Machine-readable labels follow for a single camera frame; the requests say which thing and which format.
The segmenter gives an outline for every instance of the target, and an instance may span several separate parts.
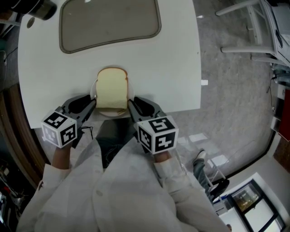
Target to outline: white plate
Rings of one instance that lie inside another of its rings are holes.
[[[97,91],[96,91],[96,82],[98,79],[96,79],[94,81],[94,83],[92,84],[91,87],[91,99],[94,99],[97,97]],[[131,82],[128,80],[128,99],[134,100],[135,97],[135,93],[134,93],[134,89],[133,86],[131,84]],[[97,108],[97,110],[104,116],[108,116],[108,117],[118,117],[120,115],[125,114],[128,109],[124,110],[124,109],[111,109],[111,108]]]

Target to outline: slice of bread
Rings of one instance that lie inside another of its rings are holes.
[[[121,68],[105,68],[96,82],[97,108],[127,109],[128,77]]]

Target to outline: button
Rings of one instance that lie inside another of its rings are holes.
[[[97,193],[97,195],[100,196],[100,197],[103,195],[103,193],[102,193],[101,191],[99,191],[99,190],[97,190],[96,193]]]

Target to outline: dark pants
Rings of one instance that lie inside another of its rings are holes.
[[[135,133],[131,118],[104,121],[96,140],[101,148],[103,168],[107,168],[115,155],[128,143]]]
[[[204,159],[196,159],[193,162],[193,175],[198,180],[200,185],[205,189],[205,193],[208,199],[210,200],[210,202],[212,202],[211,195],[209,192],[208,181],[207,181],[207,178],[205,177],[205,173],[203,170],[204,166],[205,166]]]

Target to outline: sleeve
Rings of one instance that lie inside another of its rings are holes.
[[[70,171],[70,169],[61,170],[48,164],[45,165],[43,179],[19,220],[17,232],[34,231],[38,213]]]
[[[192,175],[182,170],[176,157],[162,163],[155,163],[161,186],[173,198],[177,210],[177,218],[201,232],[228,232],[227,226],[215,213],[204,189]]]

